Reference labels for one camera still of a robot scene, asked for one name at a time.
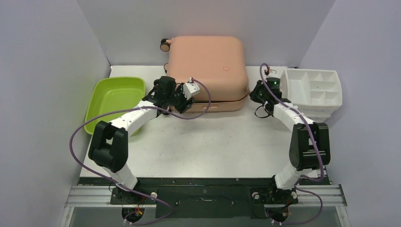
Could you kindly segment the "pink hard-shell suitcase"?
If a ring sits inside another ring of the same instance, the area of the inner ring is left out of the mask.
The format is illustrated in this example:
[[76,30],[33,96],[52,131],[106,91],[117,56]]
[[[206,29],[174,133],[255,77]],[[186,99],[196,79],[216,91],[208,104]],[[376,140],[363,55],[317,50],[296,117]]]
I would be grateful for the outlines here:
[[164,65],[167,76],[176,82],[194,78],[203,83],[189,112],[230,112],[244,107],[249,77],[244,46],[233,36],[177,36],[160,41],[160,50],[169,53]]

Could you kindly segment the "white plastic drawer organizer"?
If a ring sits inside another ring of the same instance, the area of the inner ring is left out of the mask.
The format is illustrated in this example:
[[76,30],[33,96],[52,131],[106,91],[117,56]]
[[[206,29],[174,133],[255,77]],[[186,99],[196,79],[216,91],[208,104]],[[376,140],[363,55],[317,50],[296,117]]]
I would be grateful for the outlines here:
[[342,106],[342,87],[335,70],[286,68],[279,73],[283,97],[316,122],[324,122]]

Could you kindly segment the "green plastic tray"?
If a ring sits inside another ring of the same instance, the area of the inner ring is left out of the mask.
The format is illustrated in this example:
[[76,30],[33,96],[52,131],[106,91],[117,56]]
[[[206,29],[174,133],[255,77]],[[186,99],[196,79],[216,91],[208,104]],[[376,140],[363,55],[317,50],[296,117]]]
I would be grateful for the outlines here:
[[85,121],[96,116],[134,108],[145,96],[146,83],[138,77],[115,77],[99,81],[92,92]]

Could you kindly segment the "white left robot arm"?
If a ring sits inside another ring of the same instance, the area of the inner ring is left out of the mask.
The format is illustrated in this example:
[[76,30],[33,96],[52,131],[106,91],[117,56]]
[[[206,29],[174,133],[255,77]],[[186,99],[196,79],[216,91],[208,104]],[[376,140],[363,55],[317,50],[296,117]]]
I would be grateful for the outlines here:
[[199,92],[200,87],[193,79],[186,83],[177,83],[172,77],[162,76],[154,81],[153,88],[133,111],[109,122],[99,121],[96,124],[88,157],[117,181],[116,187],[128,203],[136,203],[142,199],[140,182],[127,165],[129,137],[171,107],[181,114],[186,112]]

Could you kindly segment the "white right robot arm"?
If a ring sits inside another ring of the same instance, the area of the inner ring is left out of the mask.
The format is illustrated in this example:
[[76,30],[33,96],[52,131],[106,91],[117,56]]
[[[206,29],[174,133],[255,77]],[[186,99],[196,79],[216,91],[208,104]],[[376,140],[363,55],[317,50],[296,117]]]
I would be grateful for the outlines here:
[[323,179],[323,176],[312,178],[307,174],[313,170],[323,174],[323,167],[331,160],[329,128],[323,122],[309,119],[290,100],[283,98],[279,78],[258,80],[249,96],[267,116],[280,120],[291,131],[289,163],[273,177],[273,185],[266,191],[268,199],[275,203],[294,200],[294,187],[299,180]]

